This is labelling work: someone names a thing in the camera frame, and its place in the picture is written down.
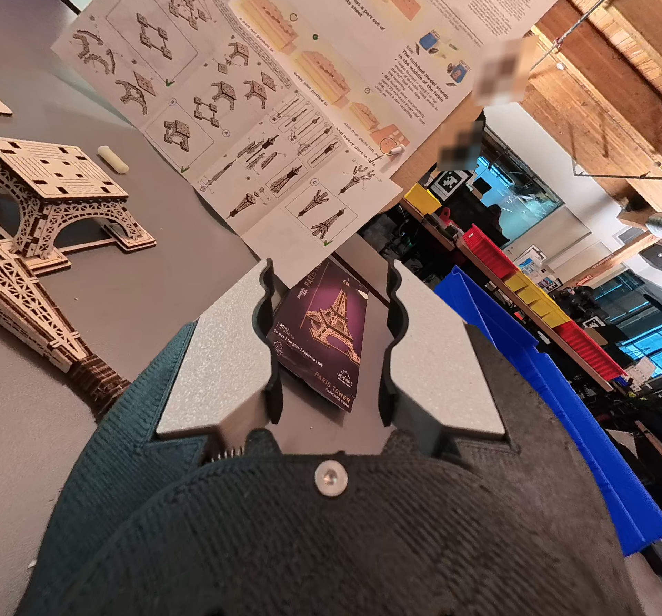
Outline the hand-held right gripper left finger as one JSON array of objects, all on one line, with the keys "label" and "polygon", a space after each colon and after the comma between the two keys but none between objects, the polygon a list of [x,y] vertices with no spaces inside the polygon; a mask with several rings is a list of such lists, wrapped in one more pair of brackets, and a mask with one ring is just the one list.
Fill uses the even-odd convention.
[{"label": "hand-held right gripper left finger", "polygon": [[194,324],[156,426],[160,439],[245,441],[283,412],[273,324],[273,263],[261,260]]}]

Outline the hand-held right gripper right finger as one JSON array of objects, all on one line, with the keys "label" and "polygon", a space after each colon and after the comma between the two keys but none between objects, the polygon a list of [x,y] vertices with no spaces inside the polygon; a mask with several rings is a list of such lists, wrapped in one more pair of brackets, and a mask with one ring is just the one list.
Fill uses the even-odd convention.
[{"label": "hand-held right gripper right finger", "polygon": [[379,417],[417,443],[450,436],[503,441],[506,426],[465,321],[404,264],[389,262]]}]

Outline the purple tower kit box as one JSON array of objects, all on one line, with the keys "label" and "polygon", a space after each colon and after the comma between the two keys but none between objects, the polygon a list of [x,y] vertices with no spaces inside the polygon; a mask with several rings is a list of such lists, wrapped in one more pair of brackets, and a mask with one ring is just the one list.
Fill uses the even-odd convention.
[{"label": "purple tower kit box", "polygon": [[326,259],[290,290],[268,334],[280,364],[344,412],[357,395],[368,291]]}]

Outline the wooden tower model spire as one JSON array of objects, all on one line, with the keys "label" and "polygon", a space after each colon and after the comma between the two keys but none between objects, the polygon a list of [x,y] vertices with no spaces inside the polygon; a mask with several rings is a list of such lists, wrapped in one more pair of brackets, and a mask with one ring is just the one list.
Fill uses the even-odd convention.
[{"label": "wooden tower model spire", "polygon": [[61,370],[99,422],[130,381],[92,351],[10,245],[1,240],[1,326]]}]

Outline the grey desk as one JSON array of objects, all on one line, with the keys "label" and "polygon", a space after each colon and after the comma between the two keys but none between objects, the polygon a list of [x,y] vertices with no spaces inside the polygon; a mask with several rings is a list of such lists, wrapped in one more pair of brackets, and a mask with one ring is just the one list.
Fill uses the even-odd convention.
[{"label": "grey desk", "polygon": [[[40,277],[93,351],[135,379],[184,323],[255,264],[192,187],[66,67],[52,44],[76,15],[62,0],[1,0],[1,135],[99,146],[128,165],[116,178],[128,209],[156,239],[126,254],[103,245]],[[12,615],[55,501],[91,434],[87,404],[48,360],[1,329],[1,614]]]}]

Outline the yellow storage bin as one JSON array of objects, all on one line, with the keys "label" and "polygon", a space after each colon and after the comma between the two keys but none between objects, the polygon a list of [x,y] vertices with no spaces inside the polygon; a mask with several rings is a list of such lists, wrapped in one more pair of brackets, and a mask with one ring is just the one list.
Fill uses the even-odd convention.
[{"label": "yellow storage bin", "polygon": [[434,214],[443,207],[442,202],[419,183],[415,183],[402,200],[417,209],[423,216]]},{"label": "yellow storage bin", "polygon": [[510,275],[504,283],[549,327],[557,328],[571,321],[554,299],[521,271]]}]

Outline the red storage bin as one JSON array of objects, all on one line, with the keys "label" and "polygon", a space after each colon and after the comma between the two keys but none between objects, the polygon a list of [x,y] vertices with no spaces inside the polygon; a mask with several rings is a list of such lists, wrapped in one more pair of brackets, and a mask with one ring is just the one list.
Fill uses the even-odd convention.
[{"label": "red storage bin", "polygon": [[560,324],[553,331],[604,380],[625,375],[625,370],[574,321]]},{"label": "red storage bin", "polygon": [[506,254],[475,224],[464,232],[462,240],[469,251],[498,279],[506,281],[519,271]]}]

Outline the blue storage bin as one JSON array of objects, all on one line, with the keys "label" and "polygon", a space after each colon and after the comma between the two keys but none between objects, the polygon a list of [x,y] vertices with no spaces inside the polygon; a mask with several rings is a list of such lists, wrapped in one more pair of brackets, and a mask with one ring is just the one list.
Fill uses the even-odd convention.
[{"label": "blue storage bin", "polygon": [[659,506],[550,356],[538,351],[539,339],[457,266],[434,292],[484,333],[563,424],[600,488],[624,557],[661,540]]}]

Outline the black white marker tag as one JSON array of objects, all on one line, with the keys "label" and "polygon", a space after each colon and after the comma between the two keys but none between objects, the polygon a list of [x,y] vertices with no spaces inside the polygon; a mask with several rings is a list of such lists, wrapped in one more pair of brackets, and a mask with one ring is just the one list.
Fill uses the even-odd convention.
[{"label": "black white marker tag", "polygon": [[446,202],[466,182],[472,171],[445,171],[428,185],[428,190],[442,203]]}]

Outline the white wax cylinder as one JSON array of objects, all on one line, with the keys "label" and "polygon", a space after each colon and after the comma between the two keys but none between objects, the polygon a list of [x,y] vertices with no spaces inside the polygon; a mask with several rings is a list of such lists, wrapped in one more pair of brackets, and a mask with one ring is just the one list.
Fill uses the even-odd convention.
[{"label": "white wax cylinder", "polygon": [[97,154],[116,173],[121,175],[128,173],[129,166],[109,146],[100,146],[97,149]]}]

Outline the wooden tower model base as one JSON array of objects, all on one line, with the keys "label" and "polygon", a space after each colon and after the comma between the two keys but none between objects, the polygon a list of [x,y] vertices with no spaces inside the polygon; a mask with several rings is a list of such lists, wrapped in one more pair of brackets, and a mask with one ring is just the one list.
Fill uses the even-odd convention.
[{"label": "wooden tower model base", "polygon": [[126,253],[156,245],[128,211],[128,193],[77,146],[1,138],[1,191],[20,212],[10,250],[37,275],[71,266],[55,242],[81,220],[104,220]]}]

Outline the printed text sheet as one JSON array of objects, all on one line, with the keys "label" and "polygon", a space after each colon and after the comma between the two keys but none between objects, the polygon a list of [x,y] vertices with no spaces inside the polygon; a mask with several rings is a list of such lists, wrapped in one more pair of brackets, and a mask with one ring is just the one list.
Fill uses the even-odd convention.
[{"label": "printed text sheet", "polygon": [[[557,0],[230,0],[347,145],[392,178],[465,99],[486,45]],[[405,152],[384,155],[403,144]]]}]

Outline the paper assembly instruction sheet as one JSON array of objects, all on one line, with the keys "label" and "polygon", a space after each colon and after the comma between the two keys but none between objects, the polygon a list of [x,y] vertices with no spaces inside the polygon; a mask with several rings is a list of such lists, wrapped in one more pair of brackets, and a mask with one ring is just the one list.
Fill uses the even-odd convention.
[{"label": "paper assembly instruction sheet", "polygon": [[287,287],[402,193],[227,0],[93,0],[53,50]]}]

